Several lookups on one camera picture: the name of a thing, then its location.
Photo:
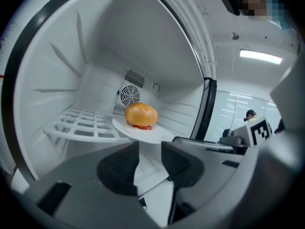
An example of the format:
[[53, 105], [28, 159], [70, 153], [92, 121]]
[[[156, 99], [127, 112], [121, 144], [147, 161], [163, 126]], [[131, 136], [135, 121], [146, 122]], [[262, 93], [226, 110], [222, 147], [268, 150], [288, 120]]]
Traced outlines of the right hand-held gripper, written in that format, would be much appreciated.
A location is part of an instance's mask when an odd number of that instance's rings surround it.
[[172, 142], [183, 147], [185, 150], [196, 149], [209, 155], [243, 157], [247, 147], [233, 146], [256, 146], [263, 143], [271, 136], [270, 126], [266, 118], [246, 122], [243, 126], [232, 130], [224, 130], [219, 143], [208, 142], [176, 136]]

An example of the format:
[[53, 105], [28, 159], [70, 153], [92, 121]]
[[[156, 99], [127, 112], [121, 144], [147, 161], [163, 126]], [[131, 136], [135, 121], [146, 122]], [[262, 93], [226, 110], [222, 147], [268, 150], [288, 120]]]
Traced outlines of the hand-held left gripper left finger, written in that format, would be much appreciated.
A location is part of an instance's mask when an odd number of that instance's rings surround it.
[[143, 215], [134, 186], [137, 143], [68, 159], [31, 184], [26, 196], [72, 227], [136, 227]]

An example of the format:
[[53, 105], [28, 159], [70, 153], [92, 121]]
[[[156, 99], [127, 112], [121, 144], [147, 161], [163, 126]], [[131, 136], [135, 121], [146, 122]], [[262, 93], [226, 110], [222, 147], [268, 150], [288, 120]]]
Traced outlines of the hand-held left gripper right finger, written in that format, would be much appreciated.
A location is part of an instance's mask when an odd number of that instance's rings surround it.
[[209, 155], [161, 143], [162, 164], [173, 182], [168, 223], [226, 223], [241, 201], [241, 157]]

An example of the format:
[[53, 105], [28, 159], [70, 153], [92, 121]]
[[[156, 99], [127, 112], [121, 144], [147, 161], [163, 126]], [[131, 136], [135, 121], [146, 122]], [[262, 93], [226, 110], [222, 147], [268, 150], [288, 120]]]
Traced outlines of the white round plate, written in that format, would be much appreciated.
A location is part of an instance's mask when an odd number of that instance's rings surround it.
[[154, 125], [151, 130], [141, 130], [129, 125], [123, 116], [113, 118], [112, 124], [117, 131], [129, 138], [149, 144], [171, 142], [174, 139], [171, 132], [159, 125]]

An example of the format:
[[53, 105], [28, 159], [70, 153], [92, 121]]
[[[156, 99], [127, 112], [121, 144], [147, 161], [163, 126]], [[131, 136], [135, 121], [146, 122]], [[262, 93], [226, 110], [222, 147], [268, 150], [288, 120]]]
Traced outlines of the orange bread roll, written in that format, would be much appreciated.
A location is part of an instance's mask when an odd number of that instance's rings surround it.
[[153, 126], [158, 121], [157, 111], [144, 103], [133, 103], [127, 106], [124, 117], [130, 125], [140, 127]]

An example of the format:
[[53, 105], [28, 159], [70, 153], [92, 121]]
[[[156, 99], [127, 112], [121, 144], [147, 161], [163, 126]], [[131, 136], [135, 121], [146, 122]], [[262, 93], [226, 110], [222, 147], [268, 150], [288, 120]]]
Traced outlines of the ceiling light panel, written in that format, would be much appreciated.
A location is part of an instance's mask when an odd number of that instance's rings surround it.
[[251, 51], [251, 50], [240, 50], [240, 57], [261, 60], [277, 65], [280, 65], [283, 60], [281, 57], [278, 56], [274, 56], [262, 52]]

